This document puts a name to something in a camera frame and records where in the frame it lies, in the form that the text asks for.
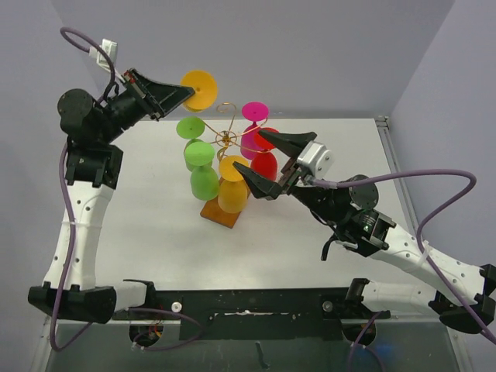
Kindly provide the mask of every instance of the metal frame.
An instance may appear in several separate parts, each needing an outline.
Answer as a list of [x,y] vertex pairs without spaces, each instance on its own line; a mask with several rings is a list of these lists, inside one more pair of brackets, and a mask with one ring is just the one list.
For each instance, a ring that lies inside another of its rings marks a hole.
[[33,362],[29,372],[44,372],[47,369],[48,360],[52,351],[50,347],[50,317],[46,316],[40,334],[40,341],[36,347]]
[[[376,120],[376,125],[377,131],[379,132],[379,137],[381,138],[382,147],[384,148],[384,152],[386,153],[389,168],[392,173],[396,173],[399,172],[401,168],[399,167],[398,157],[396,156],[396,153],[394,151],[391,136],[389,134],[388,119],[389,118],[386,118],[384,121]],[[408,193],[405,179],[400,178],[394,180],[394,185],[396,186],[396,191],[398,192],[398,196],[400,198],[401,208],[403,209],[403,212],[405,214],[408,229],[410,230],[410,233],[414,233],[419,226],[419,221],[417,220],[417,215],[415,214],[415,210],[413,208],[412,200],[410,199],[410,194]],[[405,321],[411,321],[411,319],[408,320],[408,316],[404,317],[401,315],[396,315],[394,318],[406,318]],[[474,372],[472,360],[467,349],[465,335],[450,328],[447,328],[447,331],[449,334],[449,340],[453,347],[456,361],[458,363],[458,367],[460,368],[460,372]]]

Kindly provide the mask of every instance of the white cable clip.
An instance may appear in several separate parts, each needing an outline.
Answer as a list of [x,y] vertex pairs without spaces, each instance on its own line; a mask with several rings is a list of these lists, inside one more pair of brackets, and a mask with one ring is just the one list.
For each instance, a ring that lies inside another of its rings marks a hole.
[[429,254],[432,250],[432,247],[429,245],[429,242],[427,240],[424,240],[423,243],[424,243],[424,253],[420,256],[420,258],[417,260],[417,262],[415,262],[410,267],[407,267],[406,269],[404,269],[405,273],[411,274],[411,273],[416,272],[427,261],[427,257],[429,257]]

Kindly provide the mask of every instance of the white wall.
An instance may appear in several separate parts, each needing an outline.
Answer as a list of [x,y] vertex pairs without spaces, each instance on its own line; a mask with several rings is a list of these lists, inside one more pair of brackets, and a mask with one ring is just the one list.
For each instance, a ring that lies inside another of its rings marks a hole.
[[48,0],[3,0],[0,10],[0,370],[23,372],[43,323],[28,290],[49,267],[63,213],[57,101],[70,88],[96,91]]
[[[425,229],[434,246],[476,265],[496,264],[494,14],[494,0],[457,0],[391,116],[404,170],[456,167],[478,176],[474,191]],[[451,177],[409,181],[418,217],[464,184]],[[476,370],[494,370],[494,346],[480,336],[469,342]]]

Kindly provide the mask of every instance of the black joint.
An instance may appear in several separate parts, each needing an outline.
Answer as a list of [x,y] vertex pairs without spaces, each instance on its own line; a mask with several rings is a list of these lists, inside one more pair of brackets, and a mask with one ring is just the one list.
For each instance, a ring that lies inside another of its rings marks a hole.
[[[487,295],[478,294],[474,297],[477,304],[470,307],[479,315],[487,326],[494,321],[496,301]],[[443,294],[436,292],[436,297],[429,302],[429,307],[439,314],[439,320],[446,327],[469,334],[480,333],[482,328],[463,306],[455,306]]]
[[234,162],[234,167],[243,176],[248,188],[256,199],[269,199],[274,200],[282,194],[282,187],[264,176],[260,176],[251,168],[248,168],[240,163]]
[[[52,315],[57,289],[31,287],[28,302],[47,315]],[[105,324],[112,318],[117,294],[112,287],[100,287],[85,291],[62,291],[59,319]]]
[[259,134],[291,158],[298,157],[303,149],[317,138],[317,134],[314,132],[302,134],[274,133],[263,128],[259,131]]
[[60,128],[81,145],[101,141],[112,124],[103,108],[83,89],[71,89],[60,97],[57,104]]
[[484,282],[484,294],[489,296],[496,289],[496,267],[487,264],[480,268],[480,275],[486,279]]
[[361,303],[363,301],[363,290],[365,286],[369,284],[370,281],[365,278],[355,278],[351,282],[350,288],[348,289],[348,293],[346,293],[346,302],[352,302],[354,304]]
[[91,182],[94,188],[103,184],[117,187],[122,164],[122,151],[113,145],[78,146],[69,142],[67,155],[67,184]]

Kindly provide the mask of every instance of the white tabletop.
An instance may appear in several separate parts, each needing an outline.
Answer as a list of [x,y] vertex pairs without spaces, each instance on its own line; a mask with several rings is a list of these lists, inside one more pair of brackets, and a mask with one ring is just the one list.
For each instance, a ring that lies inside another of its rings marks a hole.
[[[337,287],[355,277],[416,282],[395,267],[336,245],[321,262],[332,231],[292,197],[251,197],[233,229],[203,219],[204,202],[191,193],[182,155],[186,140],[176,134],[176,123],[139,122],[115,143],[124,160],[98,248],[98,285],[125,278],[153,281],[164,290]],[[208,123],[219,130],[229,126],[222,120]],[[248,125],[239,120],[234,129],[242,132]],[[282,133],[316,132],[317,141],[335,154],[328,180],[390,173],[373,119],[281,119],[268,125]],[[214,135],[205,131],[201,138]],[[276,157],[284,165],[287,158]],[[377,209],[406,227],[394,183],[377,187]]]

